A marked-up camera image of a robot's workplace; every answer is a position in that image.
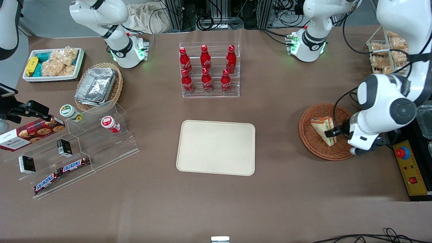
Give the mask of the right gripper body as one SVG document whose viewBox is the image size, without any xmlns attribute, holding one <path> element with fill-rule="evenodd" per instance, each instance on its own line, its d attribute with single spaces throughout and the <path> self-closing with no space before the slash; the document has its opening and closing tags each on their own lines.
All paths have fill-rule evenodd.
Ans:
<svg viewBox="0 0 432 243">
<path fill-rule="evenodd" d="M 5 133 L 9 130 L 9 123 L 13 122 L 19 124 L 21 122 L 21 117 L 17 115 L 11 115 L 10 111 L 19 106 L 17 100 L 0 100 L 0 132 Z"/>
</svg>

